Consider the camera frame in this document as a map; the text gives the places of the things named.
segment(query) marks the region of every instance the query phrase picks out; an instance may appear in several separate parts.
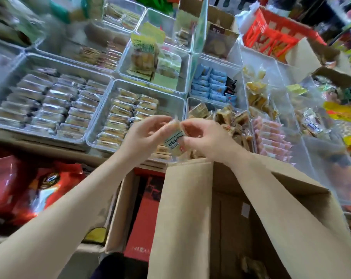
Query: hand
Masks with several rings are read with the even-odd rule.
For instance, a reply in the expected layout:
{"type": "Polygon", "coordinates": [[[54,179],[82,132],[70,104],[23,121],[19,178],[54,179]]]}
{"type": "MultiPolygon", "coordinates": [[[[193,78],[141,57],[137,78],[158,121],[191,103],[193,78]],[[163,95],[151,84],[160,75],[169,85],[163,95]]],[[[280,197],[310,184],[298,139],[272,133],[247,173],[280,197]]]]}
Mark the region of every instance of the hand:
{"type": "Polygon", "coordinates": [[[188,136],[181,137],[178,142],[187,150],[197,150],[213,161],[231,167],[232,162],[239,159],[238,155],[246,152],[215,121],[191,118],[181,121],[181,127],[188,136]]]}
{"type": "Polygon", "coordinates": [[[157,145],[176,131],[175,123],[168,123],[173,118],[154,115],[136,122],[130,127],[120,148],[114,154],[116,158],[132,165],[132,168],[144,162],[156,150],[157,145]]]}

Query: red packaging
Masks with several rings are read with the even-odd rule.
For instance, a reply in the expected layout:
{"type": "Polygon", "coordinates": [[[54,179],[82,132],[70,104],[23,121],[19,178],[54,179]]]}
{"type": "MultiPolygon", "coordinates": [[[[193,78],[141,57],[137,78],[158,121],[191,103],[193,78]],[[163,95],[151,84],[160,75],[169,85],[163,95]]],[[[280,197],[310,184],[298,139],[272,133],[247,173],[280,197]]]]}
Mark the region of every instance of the red packaging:
{"type": "Polygon", "coordinates": [[[130,234],[125,257],[149,262],[164,178],[150,176],[130,234]]]}
{"type": "Polygon", "coordinates": [[[13,155],[4,154],[0,153],[0,215],[6,216],[26,190],[31,174],[27,164],[13,155]]]}
{"type": "Polygon", "coordinates": [[[54,162],[54,168],[38,169],[34,180],[16,203],[13,224],[23,225],[48,208],[85,178],[81,164],[54,162]]]}

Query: white sticker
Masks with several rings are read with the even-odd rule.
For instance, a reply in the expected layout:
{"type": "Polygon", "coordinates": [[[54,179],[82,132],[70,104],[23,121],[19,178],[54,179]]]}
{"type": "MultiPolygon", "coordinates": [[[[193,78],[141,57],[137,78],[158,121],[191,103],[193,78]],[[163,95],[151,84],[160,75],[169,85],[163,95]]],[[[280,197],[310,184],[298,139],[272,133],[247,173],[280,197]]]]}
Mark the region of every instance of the white sticker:
{"type": "Polygon", "coordinates": [[[248,205],[247,203],[243,203],[243,207],[241,209],[241,215],[249,218],[249,211],[250,211],[250,205],[248,205]]]}

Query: red plastic basket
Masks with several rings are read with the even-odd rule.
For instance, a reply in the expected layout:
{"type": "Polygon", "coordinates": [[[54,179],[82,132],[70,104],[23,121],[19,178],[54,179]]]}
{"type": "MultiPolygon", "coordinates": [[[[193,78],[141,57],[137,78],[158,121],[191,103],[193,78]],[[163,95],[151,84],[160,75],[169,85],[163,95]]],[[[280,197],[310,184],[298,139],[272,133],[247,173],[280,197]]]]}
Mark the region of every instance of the red plastic basket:
{"type": "Polygon", "coordinates": [[[243,36],[244,45],[252,48],[260,44],[258,51],[276,57],[284,55],[293,48],[303,37],[308,37],[325,44],[317,32],[309,26],[298,23],[289,18],[281,17],[263,7],[255,13],[255,20],[247,33],[243,36]]]}

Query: forearm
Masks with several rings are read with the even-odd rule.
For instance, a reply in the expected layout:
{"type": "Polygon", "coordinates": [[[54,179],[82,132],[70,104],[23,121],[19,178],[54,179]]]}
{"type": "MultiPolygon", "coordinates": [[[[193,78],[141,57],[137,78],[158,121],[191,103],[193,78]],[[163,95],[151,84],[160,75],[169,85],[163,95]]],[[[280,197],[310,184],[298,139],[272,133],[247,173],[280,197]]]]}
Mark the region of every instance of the forearm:
{"type": "Polygon", "coordinates": [[[113,155],[0,244],[0,278],[56,278],[132,165],[113,155]]]}

